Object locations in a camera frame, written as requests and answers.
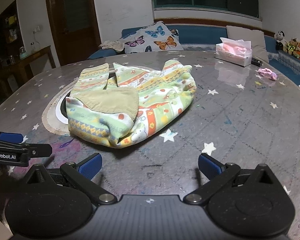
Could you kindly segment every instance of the round table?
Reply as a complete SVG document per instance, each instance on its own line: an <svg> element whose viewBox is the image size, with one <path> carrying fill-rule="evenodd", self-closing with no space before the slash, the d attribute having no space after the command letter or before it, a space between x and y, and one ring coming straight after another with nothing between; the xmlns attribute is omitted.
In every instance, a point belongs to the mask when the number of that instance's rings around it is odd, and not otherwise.
<svg viewBox="0 0 300 240"><path fill-rule="evenodd" d="M146 141L112 149L66 132L50 132L43 124L46 107L57 94L69 90L82 69L117 62L161 70L172 58L193 66L197 92L188 109ZM118 197L177 194L183 198L198 182L207 182L203 175L199 178L196 168L204 144L213 143L212 156L222 163L246 169L259 163L270 166L296 208L289 236L300 239L300 89L275 69L276 82L259 76L257 69L215 59L209 51L135 53L78 62L40 73L18 89L0 106L0 131L22 133L27 143L51 144L48 168L101 153L103 167L93 181ZM168 128L178 133L174 142L163 142L158 136ZM38 162L47 158L32 159L30 166ZM9 173L20 178L28 169L15 167Z"/></svg>

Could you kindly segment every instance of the wooden door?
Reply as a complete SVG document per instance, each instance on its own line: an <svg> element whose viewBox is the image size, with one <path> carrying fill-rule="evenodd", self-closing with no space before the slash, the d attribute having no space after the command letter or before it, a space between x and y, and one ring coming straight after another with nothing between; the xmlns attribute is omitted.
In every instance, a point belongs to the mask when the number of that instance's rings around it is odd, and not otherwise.
<svg viewBox="0 0 300 240"><path fill-rule="evenodd" d="M46 0L61 65L86 60L101 44L93 0Z"/></svg>

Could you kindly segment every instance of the sofa backrest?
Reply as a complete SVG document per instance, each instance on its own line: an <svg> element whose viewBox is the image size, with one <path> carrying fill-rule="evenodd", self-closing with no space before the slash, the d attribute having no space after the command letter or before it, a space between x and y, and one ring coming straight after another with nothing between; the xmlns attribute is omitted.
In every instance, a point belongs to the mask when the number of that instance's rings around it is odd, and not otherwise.
<svg viewBox="0 0 300 240"><path fill-rule="evenodd" d="M167 25L168 29L177 29L179 31L179 42L181 44L218 44L221 43L220 37L227 38L226 27L206 26L206 25ZM122 36L135 32L142 27L129 28L122 30ZM267 52L278 53L275 50L275 38L266 36Z"/></svg>

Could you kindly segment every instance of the metal screw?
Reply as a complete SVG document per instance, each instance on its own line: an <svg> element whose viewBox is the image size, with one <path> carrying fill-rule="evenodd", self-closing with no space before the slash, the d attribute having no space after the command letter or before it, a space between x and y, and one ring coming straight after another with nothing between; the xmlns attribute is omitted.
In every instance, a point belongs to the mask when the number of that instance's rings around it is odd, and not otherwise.
<svg viewBox="0 0 300 240"><path fill-rule="evenodd" d="M114 200L114 196L112 194L108 194L108 193L105 193L105 194L101 194L99 196L99 199L102 201L102 202L110 202L110 201L113 201Z"/></svg>
<svg viewBox="0 0 300 240"><path fill-rule="evenodd" d="M202 197L198 194L189 194L186 196L186 200L192 203L197 203L202 200Z"/></svg>

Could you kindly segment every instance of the beige pillow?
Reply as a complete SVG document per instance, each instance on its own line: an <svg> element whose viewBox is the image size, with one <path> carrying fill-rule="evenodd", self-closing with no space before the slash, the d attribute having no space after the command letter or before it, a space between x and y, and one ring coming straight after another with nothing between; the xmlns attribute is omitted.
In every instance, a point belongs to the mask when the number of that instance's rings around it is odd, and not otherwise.
<svg viewBox="0 0 300 240"><path fill-rule="evenodd" d="M227 26L226 28L229 39L251 41L253 57L259 57L265 62L269 63L268 53L266 51L265 37L262 31L252 31L235 26Z"/></svg>

